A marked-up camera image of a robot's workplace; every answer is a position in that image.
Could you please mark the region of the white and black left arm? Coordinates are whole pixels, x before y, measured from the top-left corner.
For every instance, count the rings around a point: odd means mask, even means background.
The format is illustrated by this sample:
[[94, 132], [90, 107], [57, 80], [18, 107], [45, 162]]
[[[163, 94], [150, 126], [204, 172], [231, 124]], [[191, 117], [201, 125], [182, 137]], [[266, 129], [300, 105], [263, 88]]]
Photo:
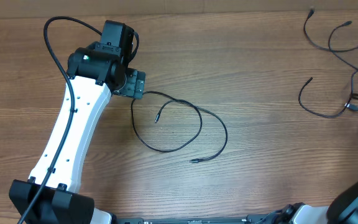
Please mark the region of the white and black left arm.
[[9, 198], [21, 223], [116, 223], [80, 195], [83, 164], [98, 120], [113, 95], [142, 98], [145, 73], [129, 67], [138, 33], [106, 21], [100, 40], [78, 48], [61, 70], [65, 96], [47, 146], [26, 181], [14, 180]]

